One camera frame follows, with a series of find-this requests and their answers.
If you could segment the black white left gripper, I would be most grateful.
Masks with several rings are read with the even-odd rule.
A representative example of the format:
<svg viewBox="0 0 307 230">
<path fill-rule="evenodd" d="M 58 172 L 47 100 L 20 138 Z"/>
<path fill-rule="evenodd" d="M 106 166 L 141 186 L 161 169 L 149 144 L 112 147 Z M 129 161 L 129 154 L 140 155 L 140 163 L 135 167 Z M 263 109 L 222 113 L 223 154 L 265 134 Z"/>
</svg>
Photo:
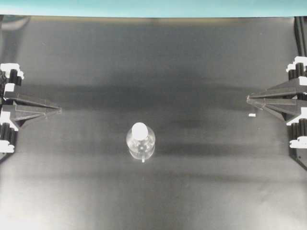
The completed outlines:
<svg viewBox="0 0 307 230">
<path fill-rule="evenodd" d="M 59 115 L 60 111 L 33 114 L 33 115 L 11 115 L 4 111 L 5 105 L 15 104 L 50 108 L 61 110 L 61 108 L 48 99 L 29 96 L 14 92 L 16 86 L 21 86 L 24 73 L 17 63 L 2 63 L 0 65 L 0 152 L 14 153 L 17 131 L 34 122 L 48 119 L 50 116 Z"/>
</svg>

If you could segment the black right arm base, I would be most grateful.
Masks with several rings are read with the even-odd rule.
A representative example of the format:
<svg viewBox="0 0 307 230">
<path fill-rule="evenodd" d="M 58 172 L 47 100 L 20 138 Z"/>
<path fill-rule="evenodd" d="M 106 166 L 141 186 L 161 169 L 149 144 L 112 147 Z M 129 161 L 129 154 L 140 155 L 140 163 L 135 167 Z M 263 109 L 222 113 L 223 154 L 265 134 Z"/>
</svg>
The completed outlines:
<svg viewBox="0 0 307 230">
<path fill-rule="evenodd" d="M 307 170 L 307 150 L 290 148 L 290 157 L 299 164 L 305 171 Z"/>
</svg>

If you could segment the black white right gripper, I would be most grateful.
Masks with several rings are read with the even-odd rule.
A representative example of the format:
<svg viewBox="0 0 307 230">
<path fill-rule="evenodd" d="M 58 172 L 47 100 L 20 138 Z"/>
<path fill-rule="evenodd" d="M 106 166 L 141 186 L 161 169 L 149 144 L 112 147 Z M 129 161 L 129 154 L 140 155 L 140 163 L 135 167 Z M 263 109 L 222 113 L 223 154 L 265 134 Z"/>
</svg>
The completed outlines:
<svg viewBox="0 0 307 230">
<path fill-rule="evenodd" d="M 291 148 L 307 147 L 307 58 L 295 57 L 287 66 L 289 81 L 252 93 L 247 103 L 286 122 L 292 129 Z M 292 96 L 292 99 L 268 97 Z"/>
</svg>

